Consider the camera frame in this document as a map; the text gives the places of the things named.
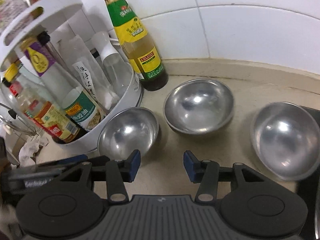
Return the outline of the steel bowl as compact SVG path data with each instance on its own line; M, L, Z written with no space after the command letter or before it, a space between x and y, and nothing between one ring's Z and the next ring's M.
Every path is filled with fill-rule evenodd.
M159 135L159 123L154 113L144 107L121 111L102 129L97 150L112 160L124 160L134 150L147 155Z
M255 114L250 134L260 161L282 180L302 180L319 164L319 126L299 105L265 105Z
M223 129L234 116L234 96L224 83L193 79L175 87L165 98L163 115L174 131L209 135Z

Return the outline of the grey dish cloth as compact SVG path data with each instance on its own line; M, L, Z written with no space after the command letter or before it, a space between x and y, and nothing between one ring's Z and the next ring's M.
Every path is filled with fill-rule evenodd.
M19 151L18 159L20 167L28 167L36 165L36 156L39 151L47 146L49 140L46 137L41 137L33 141L26 142Z

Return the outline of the glass pot lid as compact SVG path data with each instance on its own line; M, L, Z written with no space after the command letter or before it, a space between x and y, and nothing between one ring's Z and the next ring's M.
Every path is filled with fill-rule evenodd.
M1 103L1 122L13 132L30 137L39 135L40 130L26 117L19 116L11 107Z

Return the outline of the green label fish sauce bottle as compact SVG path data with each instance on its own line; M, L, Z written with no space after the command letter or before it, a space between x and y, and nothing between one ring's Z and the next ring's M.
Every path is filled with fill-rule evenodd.
M101 123L106 112L36 37L26 38L20 48L68 116L86 131L91 131Z

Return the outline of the red soy sauce bottle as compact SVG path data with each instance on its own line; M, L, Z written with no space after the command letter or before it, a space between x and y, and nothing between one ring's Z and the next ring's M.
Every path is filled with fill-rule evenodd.
M39 121L35 118L47 103L46 100L41 99L31 88L23 88L18 81L12 83L5 78L2 79L1 90L12 102L13 108L17 109L16 113L43 129L55 141L59 141L59 138L53 132L45 128L42 120Z

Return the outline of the yellow label vinegar bottle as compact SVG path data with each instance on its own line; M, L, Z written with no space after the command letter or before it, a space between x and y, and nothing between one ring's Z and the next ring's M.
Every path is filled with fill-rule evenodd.
M22 63L17 61L12 63L5 71L4 78L9 82L18 81L23 88L31 88L41 99L46 100L47 103L43 107L40 114L35 118L36 120L42 120L45 128L48 128L58 138L61 144L67 144L85 135L84 129L76 125L59 107L47 89L34 81L31 81L19 72L19 67Z

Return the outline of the clear spray bottle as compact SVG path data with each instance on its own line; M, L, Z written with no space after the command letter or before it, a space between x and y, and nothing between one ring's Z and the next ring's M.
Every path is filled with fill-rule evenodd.
M112 46L107 32L101 31L92 36L92 44L100 55L103 71L121 98L130 84L132 72L118 51Z

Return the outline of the yellow green oyster sauce bottle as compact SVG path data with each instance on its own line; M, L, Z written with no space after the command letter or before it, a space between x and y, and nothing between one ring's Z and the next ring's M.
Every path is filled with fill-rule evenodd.
M119 44L148 91L168 82L168 74L151 35L126 0L104 0Z

